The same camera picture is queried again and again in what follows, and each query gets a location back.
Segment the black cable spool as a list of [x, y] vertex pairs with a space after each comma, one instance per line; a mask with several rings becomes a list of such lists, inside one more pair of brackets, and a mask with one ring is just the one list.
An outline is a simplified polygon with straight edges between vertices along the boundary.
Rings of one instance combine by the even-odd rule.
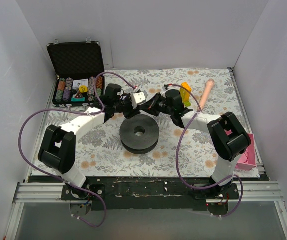
[[157, 146], [160, 128], [152, 117], [138, 114], [123, 121], [119, 135], [121, 143], [127, 151], [143, 155], [151, 152]]

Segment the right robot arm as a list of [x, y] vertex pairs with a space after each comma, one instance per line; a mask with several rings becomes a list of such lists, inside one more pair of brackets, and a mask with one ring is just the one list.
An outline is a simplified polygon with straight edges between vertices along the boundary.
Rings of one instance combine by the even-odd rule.
[[157, 93], [148, 102], [140, 105], [140, 109], [150, 115], [158, 116], [159, 113], [169, 115], [172, 122], [183, 129], [182, 135], [188, 129], [197, 130], [208, 134], [218, 155], [217, 165], [210, 177], [210, 185], [193, 186], [184, 180], [179, 167], [179, 150], [183, 140], [181, 136], [175, 155], [175, 164], [178, 177], [188, 188], [202, 191], [209, 190], [210, 194], [221, 199], [228, 193], [228, 187], [233, 179], [238, 160], [244, 154], [252, 141], [249, 134], [232, 112], [223, 115], [205, 114], [187, 108], [178, 90], [171, 89], [165, 94]]

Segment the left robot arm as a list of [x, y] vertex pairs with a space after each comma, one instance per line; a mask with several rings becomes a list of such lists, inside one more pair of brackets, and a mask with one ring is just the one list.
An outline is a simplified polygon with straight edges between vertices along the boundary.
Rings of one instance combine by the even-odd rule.
[[115, 113], [123, 113], [127, 117], [145, 101], [145, 94], [137, 87], [132, 93], [122, 94], [120, 85], [109, 84], [105, 94], [96, 97], [81, 116], [46, 129], [38, 160], [64, 181], [73, 184], [72, 193], [77, 199], [85, 200], [90, 188], [85, 184], [86, 176], [75, 165], [77, 142], [92, 129], [106, 123]]

